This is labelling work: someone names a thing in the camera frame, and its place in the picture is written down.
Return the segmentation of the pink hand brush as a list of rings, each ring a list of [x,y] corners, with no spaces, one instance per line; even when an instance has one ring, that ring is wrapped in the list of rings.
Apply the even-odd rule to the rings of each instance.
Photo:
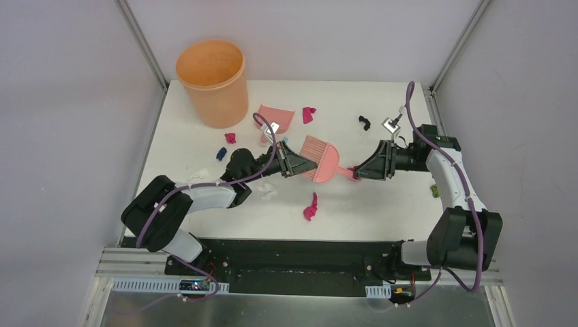
[[[301,174],[314,183],[327,183],[336,174],[359,182],[358,178],[354,178],[353,171],[339,165],[339,152],[329,142],[306,136],[299,155],[318,164],[317,168]]]

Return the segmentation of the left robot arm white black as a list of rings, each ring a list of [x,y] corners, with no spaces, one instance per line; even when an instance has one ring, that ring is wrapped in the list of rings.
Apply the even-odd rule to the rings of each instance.
[[[249,183],[280,174],[284,178],[315,170],[318,164],[279,141],[254,157],[246,148],[232,152],[222,176],[212,182],[179,184],[166,175],[156,176],[124,209],[121,222],[136,237],[136,246],[151,253],[164,252],[181,259],[191,275],[208,266],[202,243],[181,229],[184,218],[213,208],[235,208],[252,194]]]

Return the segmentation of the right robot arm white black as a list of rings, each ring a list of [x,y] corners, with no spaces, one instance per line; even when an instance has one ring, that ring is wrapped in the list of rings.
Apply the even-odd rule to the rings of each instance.
[[[406,149],[390,140],[380,141],[372,156],[353,170],[353,176],[384,181],[398,170],[430,173],[444,212],[427,240],[403,241],[395,246],[395,255],[386,262],[390,276],[404,279],[414,266],[486,271],[503,220],[475,195],[457,139],[439,135],[434,125],[422,124]]]

